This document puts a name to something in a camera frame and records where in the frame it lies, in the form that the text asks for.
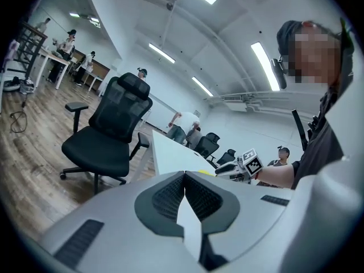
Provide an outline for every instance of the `ceiling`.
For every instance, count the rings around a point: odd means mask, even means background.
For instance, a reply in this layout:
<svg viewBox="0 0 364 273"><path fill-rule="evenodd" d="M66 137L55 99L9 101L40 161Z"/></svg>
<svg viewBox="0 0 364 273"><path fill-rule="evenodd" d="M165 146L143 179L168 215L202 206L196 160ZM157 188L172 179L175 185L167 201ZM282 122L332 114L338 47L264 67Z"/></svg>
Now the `ceiling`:
<svg viewBox="0 0 364 273"><path fill-rule="evenodd" d="M204 98L206 94L196 88L192 76L215 96L269 92L267 77L250 46L260 42L270 59L278 57L275 37L283 22L317 20L334 30L338 25L337 12L328 0L217 0L213 5L204 0L133 2L137 8L133 9L133 16L137 13L133 25L136 44L159 59L148 47L152 42L176 59L168 69ZM109 7L116 7L124 20L130 9L121 3L110 0ZM167 3L173 4L172 11ZM87 0L69 0L65 7L90 14L93 11ZM324 86L295 84L294 80L288 80L287 85L279 93L257 95L262 97L262 105L317 114Z"/></svg>

